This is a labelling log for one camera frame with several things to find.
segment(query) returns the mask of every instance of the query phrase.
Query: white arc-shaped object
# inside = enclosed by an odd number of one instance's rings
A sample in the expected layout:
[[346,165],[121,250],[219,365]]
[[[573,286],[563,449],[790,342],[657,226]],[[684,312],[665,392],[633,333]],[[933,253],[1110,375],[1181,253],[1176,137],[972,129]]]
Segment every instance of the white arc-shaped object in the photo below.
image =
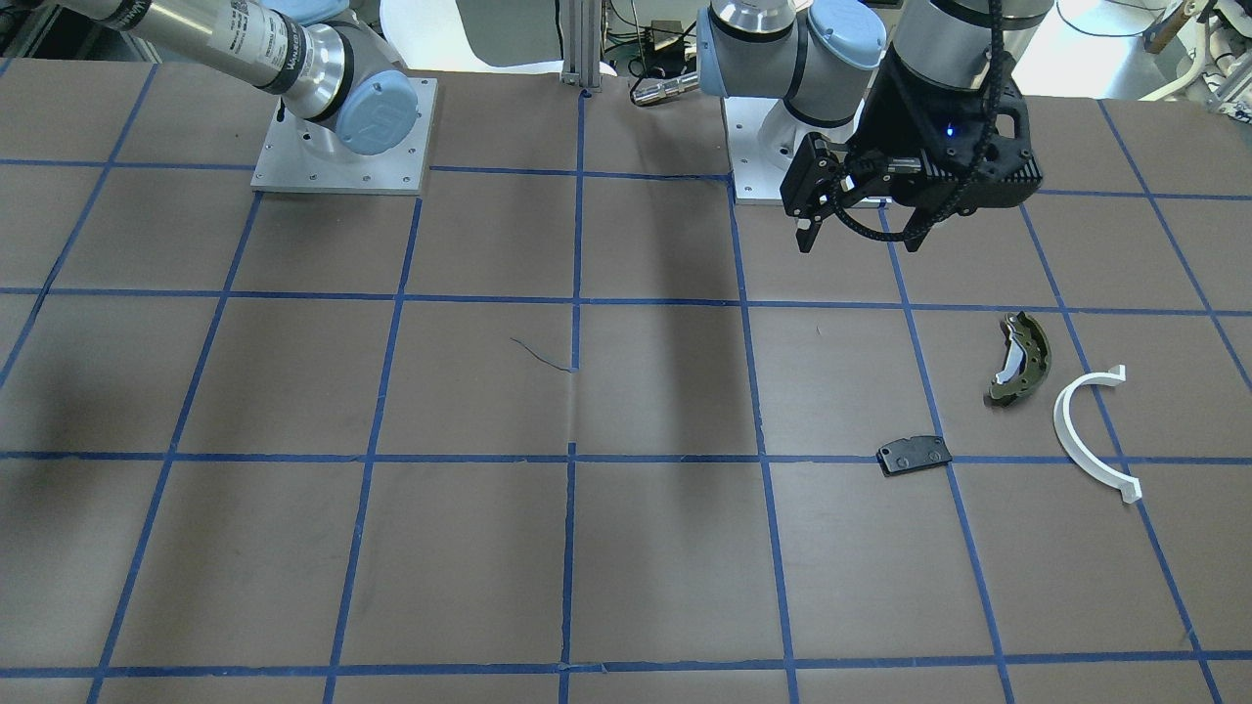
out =
[[1057,428],[1057,440],[1060,441],[1060,446],[1084,472],[1096,481],[1121,491],[1122,501],[1134,504],[1143,499],[1139,480],[1109,467],[1088,450],[1087,445],[1078,437],[1074,418],[1069,412],[1069,402],[1078,387],[1088,385],[1119,386],[1123,381],[1126,381],[1126,365],[1118,365],[1107,372],[1093,372],[1075,378],[1060,392],[1060,396],[1057,396],[1057,406],[1052,410],[1052,425]]

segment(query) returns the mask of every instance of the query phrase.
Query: white mounting plate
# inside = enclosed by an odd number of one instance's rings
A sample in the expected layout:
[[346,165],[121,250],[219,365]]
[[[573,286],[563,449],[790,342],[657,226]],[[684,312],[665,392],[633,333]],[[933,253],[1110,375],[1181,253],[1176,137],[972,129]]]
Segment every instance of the white mounting plate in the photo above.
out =
[[776,98],[726,98],[726,145],[730,149],[730,168],[735,175],[735,199],[749,205],[780,205],[782,198],[782,169],[761,154],[756,134]]
[[299,120],[270,120],[265,144],[252,174],[253,190],[272,193],[359,193],[373,195],[421,195],[431,122],[438,81],[408,79],[417,91],[417,122],[403,142],[374,157],[342,149],[333,158],[309,149],[295,127]]

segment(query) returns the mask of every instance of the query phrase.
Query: scratch mark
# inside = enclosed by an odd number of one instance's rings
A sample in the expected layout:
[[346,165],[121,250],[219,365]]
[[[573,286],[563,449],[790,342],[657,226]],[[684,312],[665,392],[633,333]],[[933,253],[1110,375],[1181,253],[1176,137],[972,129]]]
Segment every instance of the scratch mark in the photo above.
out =
[[567,375],[572,375],[573,373],[573,370],[571,370],[570,367],[562,367],[561,365],[557,365],[556,362],[552,362],[550,360],[545,360],[538,352],[531,349],[530,344],[526,344],[521,339],[517,339],[516,337],[510,337],[508,339],[512,339],[513,342],[521,344],[522,349],[526,349],[527,352],[531,353],[531,357],[535,357],[536,360],[538,360],[540,362],[543,362],[545,365],[552,367],[553,370],[565,372]]

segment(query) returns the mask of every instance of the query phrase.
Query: white cable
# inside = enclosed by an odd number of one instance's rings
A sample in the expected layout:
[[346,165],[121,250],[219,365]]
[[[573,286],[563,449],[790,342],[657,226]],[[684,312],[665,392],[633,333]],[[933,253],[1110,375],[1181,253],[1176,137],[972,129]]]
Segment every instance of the white cable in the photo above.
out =
[[1199,78],[1199,73],[1204,69],[1204,64],[1208,63],[1208,23],[1197,21],[1196,24],[1199,25],[1196,29],[1196,61],[1192,63],[1191,68],[1187,69],[1187,73],[1178,76],[1177,80],[1172,80],[1162,85],[1143,98],[1139,98],[1139,100],[1161,100],[1162,98],[1173,95],[1174,93],[1187,88],[1194,83],[1197,78]]

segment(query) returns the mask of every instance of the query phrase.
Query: black rubber band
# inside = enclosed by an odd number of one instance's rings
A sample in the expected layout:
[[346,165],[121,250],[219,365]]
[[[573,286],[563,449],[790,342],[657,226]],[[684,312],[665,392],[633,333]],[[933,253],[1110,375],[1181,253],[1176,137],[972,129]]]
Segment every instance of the black rubber band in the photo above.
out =
[[844,127],[845,124],[853,122],[853,115],[848,115],[846,118],[844,118],[841,120],[819,120],[818,118],[813,118],[813,116],[805,115],[795,105],[791,104],[791,99],[790,98],[786,98],[786,99],[782,100],[782,106],[786,108],[788,113],[791,113],[793,118],[795,118],[795,119],[798,119],[798,120],[800,120],[803,123],[810,124],[813,127],[824,127],[826,129],[833,129],[833,128],[836,128],[836,127]]
[[[969,8],[955,3],[954,0],[929,0],[931,5],[938,8],[945,15],[957,18],[958,20],[970,24],[974,26],[980,26],[983,29],[992,29],[992,16],[987,13],[979,13],[978,10],[970,10]],[[1039,26],[1048,13],[1042,15],[1035,15],[1033,18],[1004,18],[1002,20],[1002,28],[1004,31],[1017,31],[1022,29],[1030,29],[1033,26]]]
[[808,13],[801,13],[795,19],[796,28],[800,40],[800,46],[795,54],[795,68],[791,70],[791,85],[786,89],[786,95],[782,96],[784,100],[790,100],[795,98],[795,94],[800,91],[800,80],[804,79],[804,65],[809,63],[809,33],[805,31],[809,28]]
[[752,34],[750,31],[744,31],[737,26],[731,26],[726,24],[726,20],[719,18],[712,13],[709,13],[709,16],[712,18],[712,24],[717,25],[717,29],[720,29],[722,33],[740,41],[751,41],[752,44],[767,44],[770,41],[777,41],[779,39],[786,36],[788,33],[791,31],[791,28],[795,26],[795,23],[791,23],[786,28],[780,29],[777,31],[771,31],[769,34]]
[[283,19],[283,26],[287,28],[287,54],[274,80],[257,88],[273,95],[282,95],[295,85],[300,71],[304,70],[304,28],[282,13],[275,14]]
[[343,106],[343,101],[348,99],[348,94],[352,93],[352,80],[353,71],[356,70],[356,59],[352,55],[352,43],[348,38],[343,35],[339,30],[334,30],[339,35],[339,41],[343,41],[343,78],[339,79],[339,88],[334,91],[334,98],[331,99],[331,104],[326,106],[316,118],[310,119],[310,123],[321,123],[331,119],[339,108]]
[[151,0],[121,0],[118,9],[100,20],[100,24],[116,31],[130,31],[148,15],[151,4]]

